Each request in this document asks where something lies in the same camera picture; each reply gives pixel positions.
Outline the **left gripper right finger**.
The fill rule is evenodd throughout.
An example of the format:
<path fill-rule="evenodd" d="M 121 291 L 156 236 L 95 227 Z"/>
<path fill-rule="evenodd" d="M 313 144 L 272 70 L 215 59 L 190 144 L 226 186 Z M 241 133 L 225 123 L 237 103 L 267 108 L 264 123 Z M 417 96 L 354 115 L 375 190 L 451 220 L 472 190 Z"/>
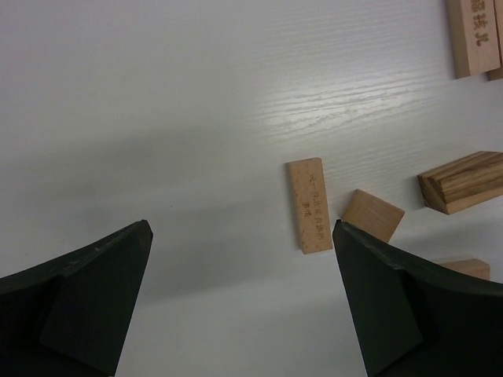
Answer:
<path fill-rule="evenodd" d="M 500 376 L 502 286 L 337 221 L 336 258 L 369 376 Z"/>

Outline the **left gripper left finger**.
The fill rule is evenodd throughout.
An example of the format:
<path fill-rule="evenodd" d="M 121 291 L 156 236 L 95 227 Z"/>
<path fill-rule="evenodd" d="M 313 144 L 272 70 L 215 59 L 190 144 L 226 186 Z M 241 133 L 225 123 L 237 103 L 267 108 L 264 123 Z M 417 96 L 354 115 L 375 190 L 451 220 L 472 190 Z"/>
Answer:
<path fill-rule="evenodd" d="M 114 376 L 153 232 L 136 221 L 1 279 L 3 376 Z"/>

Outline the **dark striped wood block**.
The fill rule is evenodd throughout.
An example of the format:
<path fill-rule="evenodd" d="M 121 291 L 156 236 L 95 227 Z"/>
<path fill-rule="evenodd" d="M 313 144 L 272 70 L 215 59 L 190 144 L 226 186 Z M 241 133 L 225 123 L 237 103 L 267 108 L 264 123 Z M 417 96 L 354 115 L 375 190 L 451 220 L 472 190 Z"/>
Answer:
<path fill-rule="evenodd" d="M 502 153 L 476 152 L 417 178 L 426 207 L 455 214 L 502 195 Z"/>

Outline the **printed light wood block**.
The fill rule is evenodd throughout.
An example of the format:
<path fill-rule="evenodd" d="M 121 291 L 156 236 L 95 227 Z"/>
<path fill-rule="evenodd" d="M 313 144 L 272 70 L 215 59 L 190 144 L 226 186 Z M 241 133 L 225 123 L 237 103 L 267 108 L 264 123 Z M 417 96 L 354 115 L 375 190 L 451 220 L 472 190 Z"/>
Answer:
<path fill-rule="evenodd" d="M 499 68 L 494 1 L 447 1 L 446 13 L 455 77 Z"/>

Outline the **lower flat wood block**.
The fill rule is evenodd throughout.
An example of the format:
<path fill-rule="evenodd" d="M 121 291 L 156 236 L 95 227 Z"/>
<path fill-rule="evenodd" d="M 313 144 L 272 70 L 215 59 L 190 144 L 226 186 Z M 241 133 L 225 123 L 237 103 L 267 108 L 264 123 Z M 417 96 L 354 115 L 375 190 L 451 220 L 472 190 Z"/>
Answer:
<path fill-rule="evenodd" d="M 477 258 L 435 261 L 437 265 L 458 273 L 473 276 L 482 280 L 490 280 L 490 265 Z"/>

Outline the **tilted small wood block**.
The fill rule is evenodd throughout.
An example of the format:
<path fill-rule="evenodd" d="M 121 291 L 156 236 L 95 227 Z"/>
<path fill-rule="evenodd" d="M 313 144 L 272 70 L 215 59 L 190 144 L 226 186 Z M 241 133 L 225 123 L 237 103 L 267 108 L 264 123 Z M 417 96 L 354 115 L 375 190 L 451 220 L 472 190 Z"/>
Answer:
<path fill-rule="evenodd" d="M 404 215 L 403 209 L 356 189 L 343 212 L 342 220 L 388 243 Z"/>

